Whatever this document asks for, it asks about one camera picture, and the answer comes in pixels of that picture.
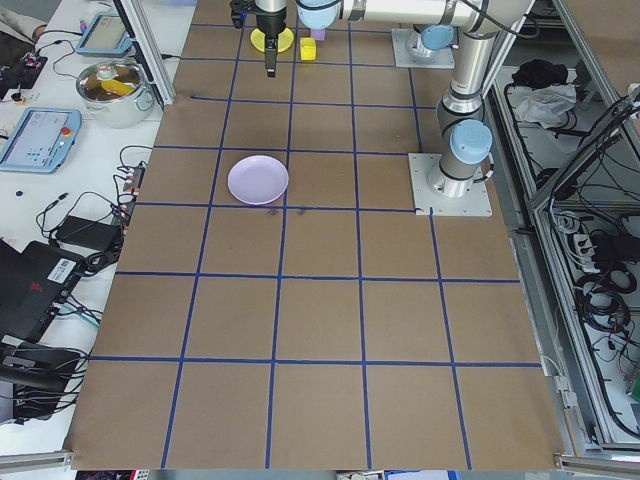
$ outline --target cooking pot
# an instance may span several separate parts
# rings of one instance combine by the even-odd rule
[[[76,90],[93,117],[113,128],[135,125],[155,105],[142,70],[128,60],[90,66],[78,76]]]

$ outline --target white desk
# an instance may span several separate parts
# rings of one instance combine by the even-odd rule
[[[147,0],[145,11],[151,28],[156,33],[156,42],[162,53],[179,55],[184,44],[194,7],[171,5],[168,1]],[[108,11],[105,5],[88,0],[62,0],[60,7],[48,24],[48,29],[79,31],[80,19],[89,22],[96,13]],[[44,35],[38,47],[58,39],[68,39],[74,45],[79,37],[51,33]],[[47,214],[47,225],[54,226],[73,205],[77,197],[85,191],[95,191],[115,200],[116,192],[112,175],[119,165],[118,153],[126,145],[139,144],[152,146],[160,125],[162,110],[156,105],[152,115],[145,121],[127,129],[112,129],[96,122],[87,112],[75,90],[75,80],[57,75],[53,63],[70,51],[69,45],[52,45],[42,54],[49,57],[35,87],[23,92],[28,98],[27,106],[75,108],[82,112],[83,124],[75,145],[65,163],[58,171],[50,175],[25,173],[0,173],[0,236],[14,248],[22,250],[30,241],[44,241],[35,223],[35,216],[60,194],[68,192]],[[62,60],[56,69],[59,72],[78,75],[89,65],[102,59],[72,55]],[[167,69],[173,78],[178,61],[166,61]],[[11,128],[23,112],[23,107],[13,102],[0,104],[0,128]],[[137,165],[149,158],[150,151],[129,149],[124,159],[127,164]],[[74,214],[89,219],[97,219],[106,213],[106,202],[94,196],[85,197]],[[74,249],[81,253],[87,250]],[[80,281],[74,295],[88,307],[102,310],[115,272],[111,266],[99,275]],[[74,347],[89,351],[93,345],[96,329],[79,318],[64,317],[56,319],[47,330],[41,342],[48,346]],[[73,415],[73,408],[55,414],[50,420],[30,420],[25,425],[0,426],[0,455],[40,453],[59,450]],[[52,473],[45,475],[53,478]],[[56,478],[73,478],[66,472]],[[15,478],[25,478],[20,474]]]

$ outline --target black laptop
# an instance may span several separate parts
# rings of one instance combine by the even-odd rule
[[[84,257],[41,242],[22,253],[0,240],[0,339],[37,342],[84,271]]]

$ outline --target pot lid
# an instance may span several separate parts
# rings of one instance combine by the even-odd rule
[[[110,101],[137,90],[143,78],[133,62],[98,63],[84,70],[76,82],[78,93],[88,100]]]

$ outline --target power adapter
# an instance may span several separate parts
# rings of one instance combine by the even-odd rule
[[[122,233],[119,225],[68,215],[56,230],[55,239],[58,242],[107,252],[122,243]]]

